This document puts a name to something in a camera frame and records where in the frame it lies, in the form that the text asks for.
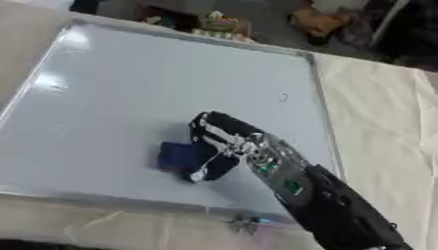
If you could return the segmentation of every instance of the table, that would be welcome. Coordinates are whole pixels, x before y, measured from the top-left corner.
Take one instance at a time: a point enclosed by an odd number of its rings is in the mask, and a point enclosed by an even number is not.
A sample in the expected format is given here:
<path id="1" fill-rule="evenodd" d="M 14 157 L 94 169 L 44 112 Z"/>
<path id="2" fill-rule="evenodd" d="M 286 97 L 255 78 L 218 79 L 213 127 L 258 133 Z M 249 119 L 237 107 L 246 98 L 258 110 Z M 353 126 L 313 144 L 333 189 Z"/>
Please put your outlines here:
<path id="1" fill-rule="evenodd" d="M 10 3 L 0 3 L 0 12 L 0 104 L 72 17 L 155 28 Z M 415 249 L 438 249 L 436 90 L 419 70 L 316 56 L 347 182 L 397 223 Z M 0 218 L 3 237 L 119 249 L 321 249 L 300 229 L 262 228 L 251 237 L 235 234 L 220 218 L 10 196 L 0 200 Z"/>

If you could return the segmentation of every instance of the clutter in background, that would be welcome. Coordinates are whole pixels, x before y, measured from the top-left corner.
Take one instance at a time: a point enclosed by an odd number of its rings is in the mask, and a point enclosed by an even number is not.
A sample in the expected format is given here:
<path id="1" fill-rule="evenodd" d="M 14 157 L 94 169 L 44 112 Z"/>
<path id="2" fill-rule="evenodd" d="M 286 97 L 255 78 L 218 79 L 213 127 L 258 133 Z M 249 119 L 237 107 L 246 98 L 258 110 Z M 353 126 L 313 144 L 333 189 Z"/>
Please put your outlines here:
<path id="1" fill-rule="evenodd" d="M 251 23 L 214 11 L 200 21 L 196 15 L 155 6 L 140 6 L 137 21 L 215 38 L 252 42 Z"/>
<path id="2" fill-rule="evenodd" d="M 340 10 L 350 17 L 350 23 L 339 32 L 339 39 L 357 48 L 366 48 L 372 42 L 372 26 L 369 16 L 361 11 Z"/>
<path id="3" fill-rule="evenodd" d="M 140 6 L 137 21 L 146 22 L 214 38 L 253 42 L 251 22 L 228 17 L 219 11 L 208 13 L 201 19 L 197 15 L 177 12 L 155 6 Z M 325 14 L 314 7 L 301 8 L 289 16 L 289 22 L 298 27 L 314 46 L 327 45 L 333 34 L 355 47 L 368 47 L 372 40 L 370 17 L 364 12 L 338 9 Z"/>
<path id="4" fill-rule="evenodd" d="M 305 32 L 312 45 L 326 45 L 331 36 L 350 22 L 345 14 L 324 14 L 313 7 L 299 9 L 289 17 L 291 24 Z"/>
<path id="5" fill-rule="evenodd" d="M 249 21 L 226 17 L 219 11 L 209 13 L 202 24 L 202 28 L 194 29 L 193 34 L 252 42 L 250 39 L 251 23 Z"/>
<path id="6" fill-rule="evenodd" d="M 197 15 L 176 12 L 156 6 L 139 6 L 137 21 L 160 25 L 183 32 L 200 27 Z"/>

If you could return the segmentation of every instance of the small mark on whiteboard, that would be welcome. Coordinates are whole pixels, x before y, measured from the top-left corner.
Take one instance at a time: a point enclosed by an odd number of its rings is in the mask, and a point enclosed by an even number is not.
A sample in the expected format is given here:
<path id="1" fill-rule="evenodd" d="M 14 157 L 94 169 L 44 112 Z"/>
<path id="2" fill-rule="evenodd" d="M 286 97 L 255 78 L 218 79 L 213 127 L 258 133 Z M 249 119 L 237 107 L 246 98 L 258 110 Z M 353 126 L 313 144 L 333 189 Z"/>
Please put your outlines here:
<path id="1" fill-rule="evenodd" d="M 280 98 L 279 102 L 284 103 L 285 101 L 287 101 L 287 98 L 288 98 L 287 94 L 282 94 L 282 97 Z"/>

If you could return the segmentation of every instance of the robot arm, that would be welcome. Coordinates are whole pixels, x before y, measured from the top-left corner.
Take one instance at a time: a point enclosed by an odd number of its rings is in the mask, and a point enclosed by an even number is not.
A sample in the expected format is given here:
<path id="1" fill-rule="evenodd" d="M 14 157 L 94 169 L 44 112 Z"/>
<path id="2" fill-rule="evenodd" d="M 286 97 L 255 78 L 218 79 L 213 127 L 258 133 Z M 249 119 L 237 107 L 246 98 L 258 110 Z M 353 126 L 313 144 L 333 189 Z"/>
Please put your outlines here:
<path id="1" fill-rule="evenodd" d="M 412 249 L 359 193 L 285 141 L 215 111 L 200 114 L 190 127 L 205 157 L 187 180 L 216 180 L 243 159 L 325 249 Z"/>

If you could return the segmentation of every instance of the floor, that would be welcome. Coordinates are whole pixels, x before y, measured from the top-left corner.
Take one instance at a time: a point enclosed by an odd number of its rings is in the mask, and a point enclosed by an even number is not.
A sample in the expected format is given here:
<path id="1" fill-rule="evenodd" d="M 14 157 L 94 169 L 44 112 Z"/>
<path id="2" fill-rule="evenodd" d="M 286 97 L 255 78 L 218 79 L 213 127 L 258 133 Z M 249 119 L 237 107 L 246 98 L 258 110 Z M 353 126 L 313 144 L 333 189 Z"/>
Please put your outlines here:
<path id="1" fill-rule="evenodd" d="M 304 35 L 286 21 L 293 10 L 305 6 L 305 0 L 107 0 L 100 6 L 99 15 L 117 19 L 132 20 L 136 6 L 155 5 L 205 16 L 213 10 L 227 16 L 251 21 L 253 36 L 257 42 L 328 53 L 333 55 L 374 60 L 375 56 L 366 50 L 358 50 L 341 43 L 333 37 L 324 47 L 307 43 Z"/>

